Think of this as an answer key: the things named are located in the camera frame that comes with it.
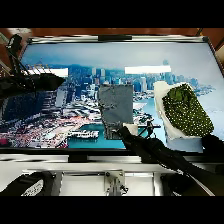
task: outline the black border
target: black border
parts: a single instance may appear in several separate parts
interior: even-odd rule
[[[126,42],[125,41],[125,37],[126,36],[130,36],[129,34],[125,34],[125,35],[100,35],[101,37],[106,37],[105,41],[103,40],[97,40],[97,41],[85,41],[82,42],[80,41],[74,41],[74,42],[63,42],[62,41],[58,41],[52,44],[57,44],[57,43],[105,43],[105,42]],[[172,35],[148,35],[148,34],[142,34],[142,35],[131,35],[131,37],[134,36],[142,36],[142,37],[150,37],[150,36],[157,36],[158,38],[160,36],[167,36],[168,38],[172,38]],[[61,37],[82,37],[82,35],[74,35],[74,36],[61,36]],[[33,38],[49,38],[49,37],[31,37],[28,38],[26,41],[25,46],[23,47],[19,59],[21,60],[28,45],[32,45],[32,44],[42,44],[42,43],[33,43]],[[220,63],[220,61],[217,59],[216,54],[215,54],[215,50],[211,44],[211,41],[209,39],[209,37],[203,37],[201,42],[194,42],[191,40],[186,40],[186,41],[177,41],[177,40],[161,40],[161,41],[155,41],[155,40],[148,40],[148,41],[141,41],[141,39],[139,41],[132,41],[130,40],[130,37],[127,38],[127,40],[129,40],[127,43],[130,42],[176,42],[176,43],[208,43],[215,59],[216,62],[220,68],[220,71],[224,77],[224,71],[223,71],[223,67]],[[197,158],[196,160],[199,161],[209,161],[209,162],[224,162],[224,157],[219,156],[219,155],[204,155],[203,153],[197,153],[197,152],[184,152],[184,151],[179,151],[179,153],[183,156],[192,156],[194,157],[194,161],[195,158]],[[136,156],[136,154],[132,151],[126,150],[125,148],[123,149],[117,149],[117,148],[66,148],[66,149],[59,149],[59,148],[55,148],[55,149],[32,149],[32,148],[0,148],[0,154],[28,154],[28,155],[85,155],[85,156]]]

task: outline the wooden floor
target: wooden floor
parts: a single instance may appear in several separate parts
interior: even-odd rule
[[[17,30],[25,43],[31,36],[67,36],[67,35],[100,35],[100,34],[158,34],[195,36],[199,28],[29,28],[30,32],[21,33],[19,28],[0,28],[7,38]],[[209,36],[214,48],[224,37],[224,28],[204,28],[199,35]],[[0,44],[0,59],[10,67],[4,45]]]

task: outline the water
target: water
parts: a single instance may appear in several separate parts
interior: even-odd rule
[[[165,139],[165,132],[163,127],[163,122],[161,119],[157,117],[155,106],[154,106],[154,98],[144,99],[138,101],[138,103],[147,103],[143,107],[143,111],[146,113],[151,114],[154,117],[154,124],[159,124],[162,127],[155,129],[156,137],[163,141],[166,144]],[[69,148],[125,148],[124,144],[121,140],[106,140],[104,138],[104,127],[101,124],[89,124],[84,125],[80,128],[81,130],[88,130],[88,131],[99,131],[99,137],[97,140],[80,140],[80,139],[68,139]]]

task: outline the metal bracket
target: metal bracket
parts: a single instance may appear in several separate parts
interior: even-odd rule
[[[107,196],[122,196],[128,188],[125,187],[125,173],[123,170],[105,172],[104,189]]]

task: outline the dotted green fabric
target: dotted green fabric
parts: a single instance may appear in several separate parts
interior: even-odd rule
[[[189,85],[172,88],[162,99],[166,117],[186,136],[203,137],[214,130],[212,121]]]

